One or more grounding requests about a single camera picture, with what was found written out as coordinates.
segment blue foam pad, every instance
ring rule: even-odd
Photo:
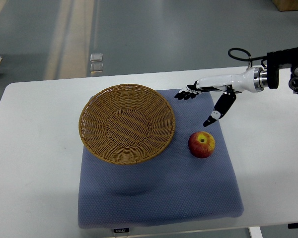
[[[80,228],[157,226],[241,216],[244,208],[220,124],[203,127],[213,110],[209,93],[177,100],[179,90],[159,91],[171,104],[176,130],[169,146],[136,165],[114,165],[82,156],[78,224]],[[206,159],[188,149],[196,131],[212,134],[216,147]]]

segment small glass block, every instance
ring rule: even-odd
[[[102,72],[102,71],[103,71],[103,63],[92,63],[90,65],[91,73]]]
[[[90,55],[90,61],[102,61],[103,60],[103,53],[93,53]]]

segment woven basket rim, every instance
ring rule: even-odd
[[[97,154],[89,145],[89,143],[85,140],[85,136],[83,135],[83,132],[82,132],[82,118],[86,112],[86,109],[91,105],[92,102],[95,102],[96,98],[99,97],[100,95],[110,91],[112,92],[113,90],[117,89],[117,88],[122,88],[122,87],[128,87],[128,88],[132,88],[132,87],[137,87],[137,88],[143,88],[143,89],[146,89],[148,91],[150,91],[150,93],[153,93],[155,94],[155,96],[157,98],[159,98],[169,109],[169,112],[171,114],[171,118],[172,118],[172,125],[171,125],[171,132],[170,132],[170,135],[169,135],[169,138],[168,140],[165,142],[165,144],[159,149],[157,150],[155,153],[152,153],[151,155],[145,157],[145,158],[141,158],[140,160],[135,160],[135,161],[130,161],[130,162],[122,162],[122,161],[112,161],[108,158],[104,158],[102,156],[100,156],[99,154]],[[173,139],[173,136],[174,136],[174,132],[175,132],[175,115],[174,115],[174,111],[171,107],[171,105],[169,104],[169,102],[160,94],[158,93],[157,91],[149,88],[149,87],[146,87],[146,86],[143,86],[143,85],[140,85],[140,84],[119,84],[119,85],[114,85],[114,86],[111,86],[111,87],[108,87],[108,88],[105,88],[103,90],[101,90],[99,93],[97,93],[96,95],[94,95],[93,97],[91,97],[88,101],[88,103],[85,105],[85,107],[83,108],[81,114],[80,114],[80,117],[79,117],[79,124],[78,124],[78,130],[79,130],[79,135],[80,135],[80,138],[84,144],[84,146],[88,149],[88,151],[94,155],[95,157],[103,160],[103,161],[106,161],[106,162],[109,162],[109,163],[112,163],[112,164],[116,164],[116,165],[133,165],[133,164],[138,164],[138,163],[142,163],[144,161],[147,161],[147,160],[150,160],[152,158],[154,158],[155,156],[159,155],[163,150],[165,150],[167,148],[167,146],[170,144],[170,142],[172,141]]]

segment robotic arm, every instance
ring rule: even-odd
[[[248,59],[240,59],[231,55],[231,51],[240,50],[248,54]],[[279,69],[291,68],[289,87],[298,94],[298,47],[267,53],[265,57],[252,58],[250,53],[240,48],[232,48],[228,55],[236,60],[247,61],[248,68],[242,74],[227,74],[201,78],[193,84],[181,89],[174,97],[181,100],[193,99],[198,94],[210,91],[222,91],[223,94],[203,126],[208,126],[221,119],[236,100],[236,94],[247,90],[252,93],[262,92],[265,87],[277,89],[279,84]],[[262,60],[261,67],[252,67],[252,62]]]

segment red apple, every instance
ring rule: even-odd
[[[206,131],[198,131],[190,136],[188,145],[192,155],[197,158],[207,158],[214,151],[215,140]]]

